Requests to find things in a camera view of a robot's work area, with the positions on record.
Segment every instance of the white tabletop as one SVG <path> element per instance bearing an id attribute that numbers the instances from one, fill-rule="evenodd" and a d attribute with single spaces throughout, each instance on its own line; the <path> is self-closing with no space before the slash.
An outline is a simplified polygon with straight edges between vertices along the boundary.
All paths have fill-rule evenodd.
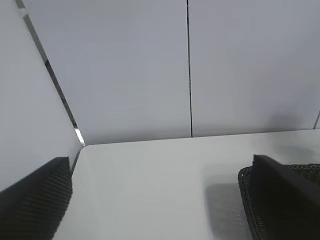
<path id="1" fill-rule="evenodd" d="M 320 162 L 320 130 L 91 145 L 55 240 L 249 240 L 238 187 L 253 154 Z"/>

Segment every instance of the grey wall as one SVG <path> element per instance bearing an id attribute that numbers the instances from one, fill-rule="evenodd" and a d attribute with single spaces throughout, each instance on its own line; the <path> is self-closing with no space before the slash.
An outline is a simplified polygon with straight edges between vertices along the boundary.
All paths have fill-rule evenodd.
<path id="1" fill-rule="evenodd" d="M 312 129 L 320 1 L 189 2 L 194 135 Z"/>
<path id="2" fill-rule="evenodd" d="M 317 120 L 316 120 L 316 123 L 315 123 L 314 128 L 315 128 L 315 129 L 320 129 L 319 115 L 318 115 L 318 118 L 317 118 Z"/>
<path id="3" fill-rule="evenodd" d="M 42 58 L 43 62 L 45 63 L 48 60 L 48 58 L 47 58 L 45 50 L 43 49 L 42 44 L 41 44 L 41 42 L 40 42 L 40 40 L 38 38 L 38 35 L 37 35 L 36 31 L 35 31 L 35 28 L 34 28 L 32 22 L 30 20 L 30 17 L 27 14 L 27 11 L 25 9 L 25 5 L 22 2 L 22 0 L 15 0 L 15 3 L 17 5 L 17 7 L 20 9 L 20 13 L 21 13 L 21 15 L 23 17 L 25 25 L 28 28 L 28 30 L 29 30 L 32 38 L 33 38 L 33 41 L 34 41 L 34 43 L 35 43 L 35 45 L 36 45 L 36 47 L 37 47 L 37 49 L 38 49 L 38 51 L 39 51 L 39 53 L 41 55 L 41 58 Z"/>
<path id="4" fill-rule="evenodd" d="M 14 0 L 0 1 L 0 190 L 81 144 Z"/>
<path id="5" fill-rule="evenodd" d="M 23 2 L 86 144 L 191 136 L 185 0 Z"/>

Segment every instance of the black ribbed surface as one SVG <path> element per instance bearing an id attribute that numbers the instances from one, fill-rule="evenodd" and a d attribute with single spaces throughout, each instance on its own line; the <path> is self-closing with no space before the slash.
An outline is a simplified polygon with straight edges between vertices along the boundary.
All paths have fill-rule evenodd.
<path id="1" fill-rule="evenodd" d="M 310 182 L 320 186 L 320 164 L 293 164 L 293 165 L 285 165 L 289 170 L 297 173 L 298 175 L 304 177 Z M 240 170 L 238 174 L 238 182 L 240 193 L 242 197 L 242 202 L 244 206 L 244 211 L 246 214 L 246 218 L 249 224 L 249 228 L 251 231 L 252 238 L 254 240 L 270 240 L 272 239 L 268 229 L 266 227 L 266 223 L 263 220 L 263 217 L 259 215 L 258 210 L 255 208 L 255 204 L 253 204 L 253 200 L 250 195 L 250 184 L 252 181 L 252 167 L 245 167 Z M 304 238 L 301 239 L 319 239 L 304 235 Z"/>
<path id="2" fill-rule="evenodd" d="M 67 157 L 51 160 L 0 193 L 0 239 L 52 239 L 72 195 Z"/>

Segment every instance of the white surface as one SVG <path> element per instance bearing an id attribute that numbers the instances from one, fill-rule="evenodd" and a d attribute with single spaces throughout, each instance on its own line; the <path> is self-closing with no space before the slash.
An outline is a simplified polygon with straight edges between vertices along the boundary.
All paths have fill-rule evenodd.
<path id="1" fill-rule="evenodd" d="M 186 0 L 24 0 L 86 144 L 190 137 Z"/>
<path id="2" fill-rule="evenodd" d="M 55 240 L 249 240 L 237 175 L 253 154 L 320 163 L 320 130 L 86 146 Z"/>
<path id="3" fill-rule="evenodd" d="M 312 129 L 318 0 L 189 0 L 194 136 Z"/>
<path id="4" fill-rule="evenodd" d="M 0 191 L 81 144 L 14 0 L 0 1 Z"/>

